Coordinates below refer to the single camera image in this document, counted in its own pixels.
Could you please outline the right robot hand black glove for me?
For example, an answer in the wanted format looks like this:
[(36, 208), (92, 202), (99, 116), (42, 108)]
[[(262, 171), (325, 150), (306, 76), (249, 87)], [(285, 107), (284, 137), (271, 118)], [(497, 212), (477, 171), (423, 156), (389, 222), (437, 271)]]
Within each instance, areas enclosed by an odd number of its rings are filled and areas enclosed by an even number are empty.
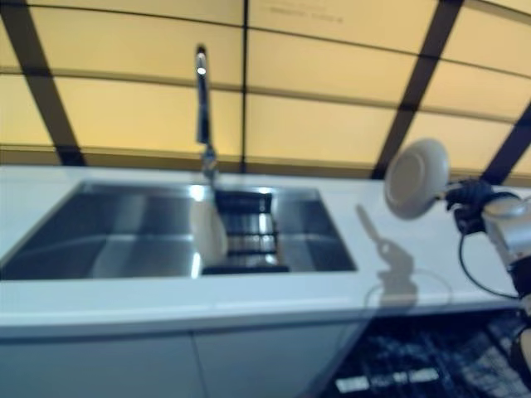
[(457, 205), (475, 208), (481, 206), (493, 194), (494, 188), (481, 179), (468, 178), (451, 182), (445, 193), (446, 209), (450, 211)]

